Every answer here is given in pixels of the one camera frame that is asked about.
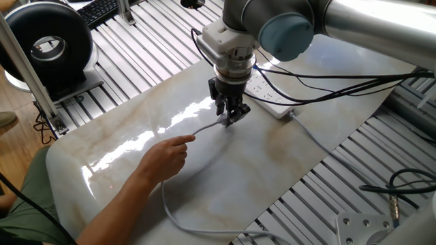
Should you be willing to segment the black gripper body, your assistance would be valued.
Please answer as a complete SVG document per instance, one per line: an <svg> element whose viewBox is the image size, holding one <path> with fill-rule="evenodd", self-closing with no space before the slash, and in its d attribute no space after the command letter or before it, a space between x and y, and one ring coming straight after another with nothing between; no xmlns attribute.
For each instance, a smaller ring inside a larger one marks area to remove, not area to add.
<svg viewBox="0 0 436 245"><path fill-rule="evenodd" d="M245 91L246 83L242 84L229 84L218 79L217 89L225 97L225 103L228 97L241 97L243 99L243 92Z"/></svg>

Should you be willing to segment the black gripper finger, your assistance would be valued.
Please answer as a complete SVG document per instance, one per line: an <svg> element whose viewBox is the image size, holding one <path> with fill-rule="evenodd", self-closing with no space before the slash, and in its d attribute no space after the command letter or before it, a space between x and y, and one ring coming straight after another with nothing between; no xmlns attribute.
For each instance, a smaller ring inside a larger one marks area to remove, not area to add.
<svg viewBox="0 0 436 245"><path fill-rule="evenodd" d="M243 103L241 97L228 97L225 108L227 110L224 124L226 127L238 122L251 111L251 108L246 103Z"/></svg>
<svg viewBox="0 0 436 245"><path fill-rule="evenodd" d="M211 78L208 81L208 87L211 95L211 99L215 102L216 115L220 116L225 111L225 97L217 89L218 79Z"/></svg>

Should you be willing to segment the person's right hand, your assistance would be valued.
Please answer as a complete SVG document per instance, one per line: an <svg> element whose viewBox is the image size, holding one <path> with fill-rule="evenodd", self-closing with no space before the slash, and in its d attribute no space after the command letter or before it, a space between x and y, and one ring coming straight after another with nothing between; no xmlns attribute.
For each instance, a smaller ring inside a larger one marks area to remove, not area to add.
<svg viewBox="0 0 436 245"><path fill-rule="evenodd" d="M137 172L154 186L177 175L187 158L187 144L195 139L182 135L155 144L144 154Z"/></svg>

